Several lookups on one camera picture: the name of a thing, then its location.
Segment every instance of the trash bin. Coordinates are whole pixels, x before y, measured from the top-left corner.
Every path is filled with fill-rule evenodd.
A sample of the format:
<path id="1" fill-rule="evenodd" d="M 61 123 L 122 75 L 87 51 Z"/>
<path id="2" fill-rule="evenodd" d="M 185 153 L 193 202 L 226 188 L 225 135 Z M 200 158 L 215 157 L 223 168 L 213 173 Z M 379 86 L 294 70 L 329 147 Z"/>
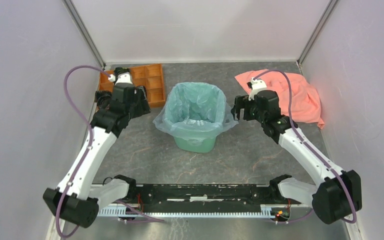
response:
<path id="1" fill-rule="evenodd" d="M 173 87 L 153 123 L 173 136 L 179 148 L 208 153 L 219 134 L 238 124 L 230 109 L 218 87 L 204 82 L 183 82 Z"/>

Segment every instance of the wooden organizer box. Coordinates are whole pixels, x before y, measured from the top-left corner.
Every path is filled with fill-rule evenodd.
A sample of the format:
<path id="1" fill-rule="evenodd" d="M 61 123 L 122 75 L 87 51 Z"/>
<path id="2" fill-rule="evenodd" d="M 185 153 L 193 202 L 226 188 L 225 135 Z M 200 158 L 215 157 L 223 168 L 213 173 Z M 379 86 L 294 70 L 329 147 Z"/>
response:
<path id="1" fill-rule="evenodd" d="M 163 66 L 151 64 L 130 68 L 130 74 L 135 86 L 145 86 L 146 97 L 151 108 L 160 108 L 166 104 L 166 90 L 164 88 Z M 104 74 L 99 77 L 99 90 L 113 92 L 114 84 Z"/>

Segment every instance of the pink towel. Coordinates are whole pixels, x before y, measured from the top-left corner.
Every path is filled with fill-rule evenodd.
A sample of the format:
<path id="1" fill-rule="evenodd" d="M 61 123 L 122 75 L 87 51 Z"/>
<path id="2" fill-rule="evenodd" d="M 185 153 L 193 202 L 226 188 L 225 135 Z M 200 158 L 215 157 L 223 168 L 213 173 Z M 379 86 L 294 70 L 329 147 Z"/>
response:
<path id="1" fill-rule="evenodd" d="M 247 82 L 258 74 L 267 71 L 267 69 L 258 71 L 247 71 L 237 75 L 235 78 L 242 88 L 249 94 Z M 320 117 L 322 108 L 320 105 L 319 94 L 316 89 L 310 85 L 304 76 L 296 73 L 286 73 L 292 86 L 292 119 L 296 122 L 317 123 L 320 129 L 323 129 L 325 122 Z M 289 88 L 285 77 L 279 72 L 269 72 L 260 77 L 265 82 L 268 90 L 275 91 L 279 96 L 279 106 L 281 113 L 288 116 Z"/>

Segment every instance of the plastic bag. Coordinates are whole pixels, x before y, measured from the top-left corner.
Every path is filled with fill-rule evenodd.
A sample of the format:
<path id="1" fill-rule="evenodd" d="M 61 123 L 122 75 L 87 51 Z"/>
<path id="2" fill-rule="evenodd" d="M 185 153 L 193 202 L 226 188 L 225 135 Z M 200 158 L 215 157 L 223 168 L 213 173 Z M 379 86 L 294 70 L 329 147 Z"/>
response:
<path id="1" fill-rule="evenodd" d="M 153 123 L 173 137 L 204 140 L 238 124 L 230 110 L 220 88 L 204 82 L 182 82 L 173 87 Z"/>

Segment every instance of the marble-patterned surface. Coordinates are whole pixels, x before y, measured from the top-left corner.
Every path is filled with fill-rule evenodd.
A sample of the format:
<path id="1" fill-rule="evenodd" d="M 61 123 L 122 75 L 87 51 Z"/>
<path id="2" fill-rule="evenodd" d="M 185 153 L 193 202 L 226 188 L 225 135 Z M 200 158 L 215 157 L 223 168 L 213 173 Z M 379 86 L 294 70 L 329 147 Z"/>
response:
<path id="1" fill-rule="evenodd" d="M 240 73 L 279 69 L 299 73 L 294 62 L 223 62 L 171 63 L 163 65 L 167 94 L 181 82 L 205 82 L 223 90 L 232 106 L 235 96 L 245 91 L 234 77 Z M 250 183 L 266 184 L 282 174 L 312 182 L 301 165 L 284 149 L 267 137 L 257 121 L 243 121 L 217 137 L 209 153 L 179 149 L 172 136 L 155 128 L 153 119 L 161 108 L 132 119 L 108 151 L 95 177 L 122 174 L 138 183 Z M 302 131 L 323 153 L 326 149 L 315 123 L 298 123 Z"/>

